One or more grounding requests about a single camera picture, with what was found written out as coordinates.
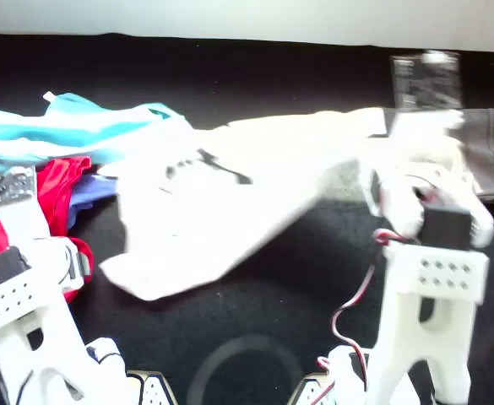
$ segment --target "white wall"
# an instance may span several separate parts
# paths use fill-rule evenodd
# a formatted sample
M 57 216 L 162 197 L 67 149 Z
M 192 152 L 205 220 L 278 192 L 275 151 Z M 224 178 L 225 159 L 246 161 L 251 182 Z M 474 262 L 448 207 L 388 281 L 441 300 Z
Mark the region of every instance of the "white wall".
M 494 0 L 0 0 L 0 33 L 494 51 Z

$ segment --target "red and white wire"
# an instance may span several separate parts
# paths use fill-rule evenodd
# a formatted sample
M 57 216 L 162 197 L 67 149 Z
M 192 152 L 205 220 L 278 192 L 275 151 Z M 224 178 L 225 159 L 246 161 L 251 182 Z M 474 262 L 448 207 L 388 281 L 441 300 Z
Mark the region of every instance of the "red and white wire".
M 401 235 L 393 232 L 390 229 L 376 229 L 372 234 L 372 238 L 376 241 L 377 244 L 382 246 L 388 245 L 390 240 L 404 241 L 404 238 Z M 343 342 L 349 344 L 356 352 L 357 358 L 359 359 L 361 364 L 361 374 L 363 377 L 363 386 L 365 391 L 366 391 L 365 354 L 361 350 L 361 346 L 359 345 L 358 342 L 356 342 L 351 337 L 346 337 L 345 335 L 339 332 L 339 329 L 337 329 L 337 321 L 339 320 L 339 317 L 342 315 L 344 311 L 346 311 L 347 309 L 351 308 L 354 305 L 357 305 L 357 303 L 361 300 L 370 282 L 372 281 L 375 268 L 376 268 L 376 263 L 371 263 L 368 270 L 366 271 L 366 275 L 363 278 L 363 281 L 361 282 L 361 285 L 357 290 L 357 292 L 354 294 L 353 297 L 351 297 L 348 301 L 346 301 L 343 305 L 341 305 L 340 308 L 334 313 L 333 317 L 331 318 L 331 330 L 333 331 L 333 334 Z
M 334 381 L 329 384 L 328 386 L 326 386 L 325 388 L 323 388 L 322 392 L 320 392 L 318 394 L 318 396 L 316 397 L 316 399 L 314 399 L 314 401 L 311 402 L 311 405 L 316 405 L 318 402 L 322 401 L 323 398 L 328 395 L 328 393 L 334 388 Z
M 342 340 L 343 342 L 349 344 L 354 349 L 354 351 L 356 352 L 357 358 L 359 359 L 360 364 L 361 364 L 361 374 L 363 377 L 363 384 L 364 384 L 365 391 L 366 391 L 366 359 L 365 359 L 365 354 L 363 354 L 363 352 L 361 350 L 361 346 L 359 345 L 359 343 L 357 343 L 351 337 L 346 337 L 339 332 L 339 330 L 337 329 L 337 321 L 339 320 L 339 317 L 342 315 L 342 313 L 344 311 L 346 311 L 348 308 L 356 305 L 359 302 L 359 300 L 363 297 L 363 295 L 365 294 L 366 288 L 368 287 L 368 284 L 371 282 L 372 276 L 374 275 L 374 269 L 375 269 L 374 264 L 371 264 L 369 266 L 368 270 L 366 271 L 366 275 L 363 278 L 361 286 L 359 287 L 357 292 L 354 294 L 353 297 L 351 297 L 348 301 L 346 301 L 334 313 L 333 317 L 331 318 L 331 330 L 333 331 L 333 334 L 337 338 Z

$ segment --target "clothing pile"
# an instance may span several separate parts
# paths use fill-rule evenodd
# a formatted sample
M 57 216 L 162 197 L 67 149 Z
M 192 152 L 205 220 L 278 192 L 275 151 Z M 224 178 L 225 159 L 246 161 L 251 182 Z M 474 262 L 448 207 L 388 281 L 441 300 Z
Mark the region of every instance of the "clothing pile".
M 36 221 L 0 209 L 0 251 L 24 236 L 68 236 L 79 210 L 117 194 L 125 252 L 98 264 L 142 300 L 220 278 L 320 198 L 362 200 L 357 161 L 383 150 L 395 116 L 383 108 L 323 111 L 200 131 L 158 103 L 112 111 L 75 94 L 44 98 L 44 116 L 0 111 L 0 174 L 36 167 L 49 229 L 35 232 Z M 454 136 L 476 193 L 494 202 L 494 109 L 464 111 Z M 88 282 L 90 248 L 70 239 L 87 257 Z

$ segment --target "white cloth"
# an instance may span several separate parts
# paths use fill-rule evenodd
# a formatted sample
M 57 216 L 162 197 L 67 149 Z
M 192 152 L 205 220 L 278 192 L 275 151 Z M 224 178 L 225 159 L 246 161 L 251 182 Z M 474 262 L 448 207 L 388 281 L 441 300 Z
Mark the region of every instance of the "white cloth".
M 309 209 L 324 171 L 355 156 L 355 141 L 385 131 L 381 109 L 274 116 L 176 133 L 158 156 L 139 150 L 105 166 L 101 174 L 118 177 L 127 248 L 100 267 L 142 300 L 214 281 Z M 196 162 L 197 149 L 252 184 Z M 195 163 L 177 165 L 186 161 Z M 167 166 L 176 170 L 171 180 Z

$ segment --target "blue fabric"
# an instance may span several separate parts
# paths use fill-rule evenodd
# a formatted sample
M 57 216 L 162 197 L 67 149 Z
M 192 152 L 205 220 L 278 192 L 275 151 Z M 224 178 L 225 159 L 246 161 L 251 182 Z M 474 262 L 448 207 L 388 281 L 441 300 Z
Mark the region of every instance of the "blue fabric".
M 72 190 L 68 207 L 68 228 L 76 223 L 78 212 L 93 208 L 93 203 L 116 195 L 117 179 L 101 175 L 82 175 Z
M 110 140 L 118 135 L 127 135 L 149 124 L 173 117 L 184 120 L 182 116 L 160 103 L 143 104 L 134 108 L 108 110 L 79 95 L 66 93 L 56 96 L 50 102 L 44 116 L 25 118 L 0 111 L 0 141 L 5 141 L 0 143 L 0 172 L 13 165 L 40 165 L 56 157 L 74 155 L 88 155 L 95 165 L 111 163 L 123 157 L 121 148 L 98 144 L 101 141 Z M 132 111 L 132 119 L 129 119 L 130 111 Z M 102 121 L 99 121 L 102 123 L 102 128 L 99 130 L 87 128 L 87 121 L 80 117 L 83 114 L 97 116 L 102 114 Z M 63 124 L 54 126 L 54 120 L 55 123 L 62 120 Z M 37 153 L 27 144 L 24 144 L 24 148 L 19 152 L 18 142 L 21 141 L 43 143 L 39 142 Z M 84 148 L 84 151 L 78 153 L 76 148 Z

